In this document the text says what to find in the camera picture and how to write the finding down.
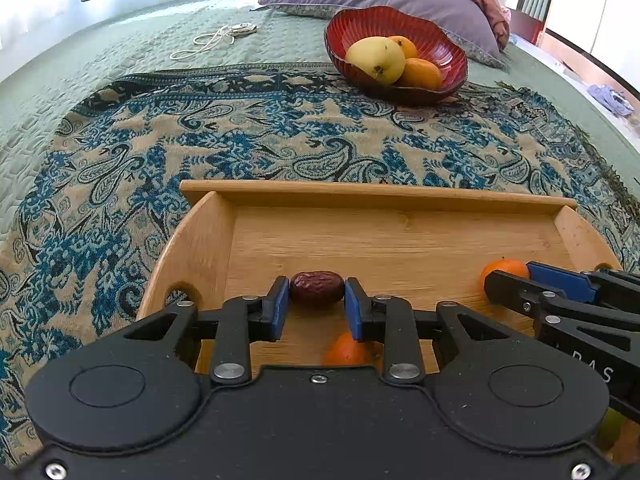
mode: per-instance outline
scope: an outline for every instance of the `orange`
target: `orange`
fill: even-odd
[[[322,366],[357,366],[374,364],[374,346],[355,341],[351,332],[338,336],[322,359]]]
[[[405,58],[409,59],[410,57],[418,57],[418,49],[414,45],[413,41],[405,38],[404,36],[389,36],[389,39],[400,45]]]
[[[429,90],[440,90],[442,74],[440,69],[426,59],[412,57],[406,60],[404,72],[396,82],[400,86],[414,86]]]
[[[521,278],[529,279],[529,269],[527,266],[522,263],[520,260],[513,260],[512,258],[503,258],[501,260],[495,260],[491,263],[488,263],[482,269],[480,273],[480,290],[484,294],[484,280],[494,270],[503,270],[504,272],[508,272],[510,274],[514,274],[515,276],[520,276]]]

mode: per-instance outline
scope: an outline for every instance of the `bowl rim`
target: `bowl rim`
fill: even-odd
[[[456,90],[458,90],[468,79],[468,58],[466,56],[466,52],[460,48],[459,46],[457,46],[455,43],[453,43],[453,41],[451,41],[449,39],[449,37],[446,35],[446,33],[444,32],[444,30],[439,27],[436,23],[433,23],[431,20],[427,20],[425,18],[419,18],[418,16],[412,16],[410,14],[407,14],[405,12],[402,12],[401,10],[397,10],[394,9],[393,7],[389,7],[389,6],[371,6],[371,7],[363,7],[361,9],[356,8],[356,7],[350,7],[348,9],[341,9],[338,12],[336,12],[334,14],[334,16],[329,20],[329,23],[326,24],[326,26],[324,27],[324,45],[325,47],[327,47],[327,50],[329,50],[329,54],[330,56],[335,57],[335,59],[340,60],[340,62],[343,62],[344,64],[350,65],[352,67],[354,67],[358,72],[360,72],[361,74],[363,74],[367,79],[369,79],[369,81],[376,86],[382,87],[382,88],[387,88],[390,87],[391,85],[384,85],[379,81],[376,81],[375,79],[373,79],[369,74],[367,74],[366,72],[364,72],[364,70],[362,70],[360,67],[354,65],[353,63],[349,63],[348,61],[344,60],[344,58],[342,58],[341,56],[338,56],[338,54],[336,54],[334,52],[334,50],[331,48],[330,43],[328,41],[328,30],[331,27],[332,23],[334,22],[334,20],[343,13],[354,13],[354,14],[358,14],[361,13],[363,11],[370,11],[371,9],[389,9],[392,12],[395,12],[397,14],[402,14],[403,16],[407,16],[409,18],[411,18],[412,20],[419,20],[421,22],[427,22],[427,23],[431,23],[433,24],[443,35],[444,40],[446,43],[449,43],[454,50],[459,50],[462,55],[465,58],[465,65],[464,65],[464,77],[460,79],[459,82],[456,82],[455,84],[453,84],[452,86],[450,86],[447,89],[440,89],[440,90],[429,90],[428,88],[422,88],[419,86],[393,86],[394,89],[397,90],[412,90],[412,91],[425,91],[425,92],[429,92],[430,94],[434,94],[434,95],[451,95],[453,92],[455,92]]]

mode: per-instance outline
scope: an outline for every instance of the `paisley cloth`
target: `paisley cloth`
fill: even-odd
[[[586,134],[527,89],[466,84],[406,108],[326,64],[126,76],[76,105],[0,250],[0,440],[38,447],[23,386],[52,358],[132,322],[188,210],[188,178],[383,182],[575,198],[626,270],[638,202]]]

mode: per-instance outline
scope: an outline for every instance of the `white cord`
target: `white cord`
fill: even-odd
[[[188,57],[197,56],[200,53],[208,52],[220,44],[222,40],[228,41],[233,45],[236,38],[231,34],[232,29],[229,25],[220,27],[216,32],[206,32],[193,38],[194,45],[202,45],[198,50],[176,50],[169,58],[174,61],[181,61]],[[202,41],[203,38],[209,38],[208,41]]]

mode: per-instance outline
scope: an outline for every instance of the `red bowl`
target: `red bowl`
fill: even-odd
[[[383,85],[344,56],[356,41],[369,36],[404,36],[415,43],[418,57],[436,64],[444,80],[440,90]],[[406,105],[437,103],[466,81],[466,55],[435,23],[409,16],[391,7],[368,7],[338,12],[324,30],[324,46],[344,78],[365,94]]]

